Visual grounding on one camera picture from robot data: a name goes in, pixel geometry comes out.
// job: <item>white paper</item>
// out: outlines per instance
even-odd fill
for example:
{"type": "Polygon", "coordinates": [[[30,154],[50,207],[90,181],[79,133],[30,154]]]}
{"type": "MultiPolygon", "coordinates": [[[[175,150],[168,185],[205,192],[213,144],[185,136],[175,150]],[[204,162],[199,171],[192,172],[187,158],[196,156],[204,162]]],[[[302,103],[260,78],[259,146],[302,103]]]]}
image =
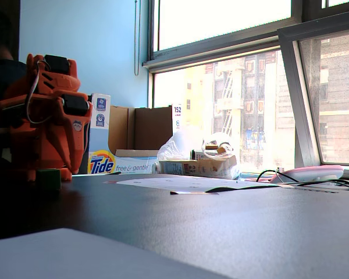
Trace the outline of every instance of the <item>white paper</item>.
{"type": "Polygon", "coordinates": [[[0,279],[225,277],[84,232],[58,229],[0,240],[0,279]]]}
{"type": "Polygon", "coordinates": [[[134,185],[147,188],[165,189],[183,192],[205,192],[219,187],[243,189],[255,186],[269,186],[272,184],[241,180],[227,180],[193,176],[177,176],[169,178],[143,178],[119,181],[118,184],[134,185]]]}

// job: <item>plastic bag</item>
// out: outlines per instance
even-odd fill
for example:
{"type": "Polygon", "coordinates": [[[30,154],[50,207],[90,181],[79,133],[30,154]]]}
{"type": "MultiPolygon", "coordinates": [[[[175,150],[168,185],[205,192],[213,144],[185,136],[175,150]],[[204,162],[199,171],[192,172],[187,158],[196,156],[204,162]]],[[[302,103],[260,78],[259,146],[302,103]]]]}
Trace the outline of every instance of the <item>plastic bag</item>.
{"type": "Polygon", "coordinates": [[[191,150],[200,148],[201,142],[201,132],[198,128],[183,128],[174,133],[167,143],[159,149],[158,160],[189,160],[191,150]]]}
{"type": "Polygon", "coordinates": [[[232,138],[225,133],[214,133],[203,140],[204,155],[213,160],[225,160],[235,155],[232,138]],[[207,150],[208,145],[217,145],[217,150],[207,150]]]}

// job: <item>white object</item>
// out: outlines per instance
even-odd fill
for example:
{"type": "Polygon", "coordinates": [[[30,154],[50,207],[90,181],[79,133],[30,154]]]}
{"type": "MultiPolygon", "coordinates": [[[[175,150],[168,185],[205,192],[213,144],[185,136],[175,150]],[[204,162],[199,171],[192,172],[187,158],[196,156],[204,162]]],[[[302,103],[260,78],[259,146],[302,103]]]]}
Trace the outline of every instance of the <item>white object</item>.
{"type": "Polygon", "coordinates": [[[218,178],[205,178],[193,176],[178,176],[178,177],[160,177],[160,178],[142,178],[126,181],[119,181],[118,184],[133,185],[139,187],[164,189],[170,191],[183,192],[205,192],[210,189],[226,187],[234,189],[243,189],[249,187],[266,186],[266,183],[249,182],[218,178]]]}
{"type": "MultiPolygon", "coordinates": [[[[314,181],[314,180],[328,180],[339,179],[344,174],[343,166],[315,166],[315,167],[299,167],[297,169],[285,171],[283,174],[296,179],[297,181],[314,181]]],[[[279,176],[284,182],[293,182],[293,180],[279,176]]],[[[281,183],[277,176],[274,176],[270,183],[281,183]]]]}

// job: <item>white cable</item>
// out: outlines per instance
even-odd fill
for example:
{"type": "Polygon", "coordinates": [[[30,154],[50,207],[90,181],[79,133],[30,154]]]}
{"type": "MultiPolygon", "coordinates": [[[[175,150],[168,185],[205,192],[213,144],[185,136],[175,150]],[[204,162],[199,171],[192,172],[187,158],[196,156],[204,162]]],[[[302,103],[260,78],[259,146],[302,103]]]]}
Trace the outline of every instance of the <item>white cable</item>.
{"type": "Polygon", "coordinates": [[[27,94],[27,97],[26,97],[26,100],[25,100],[26,118],[27,118],[27,120],[28,120],[31,124],[41,124],[41,123],[44,123],[44,122],[48,121],[48,120],[52,117],[52,115],[49,115],[46,119],[41,120],[41,121],[32,121],[31,118],[30,118],[30,101],[31,101],[31,97],[33,96],[33,93],[35,92],[36,86],[37,86],[38,83],[39,83],[39,78],[40,78],[39,63],[40,63],[40,62],[45,63],[45,64],[48,66],[48,68],[50,69],[50,66],[49,66],[49,64],[48,64],[46,61],[44,61],[44,60],[38,60],[38,62],[37,62],[37,74],[36,74],[36,78],[35,78],[35,80],[34,80],[32,86],[31,86],[30,92],[29,92],[29,94],[27,94]]]}

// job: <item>small box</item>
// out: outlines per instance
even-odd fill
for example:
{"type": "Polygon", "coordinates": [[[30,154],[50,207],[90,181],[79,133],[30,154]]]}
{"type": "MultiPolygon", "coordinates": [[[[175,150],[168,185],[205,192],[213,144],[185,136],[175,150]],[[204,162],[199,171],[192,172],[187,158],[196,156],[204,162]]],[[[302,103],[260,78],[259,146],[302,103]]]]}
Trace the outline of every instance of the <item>small box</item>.
{"type": "Polygon", "coordinates": [[[237,159],[232,156],[225,160],[183,160],[160,161],[161,173],[182,176],[201,176],[224,179],[237,179],[240,172],[237,159]]]}

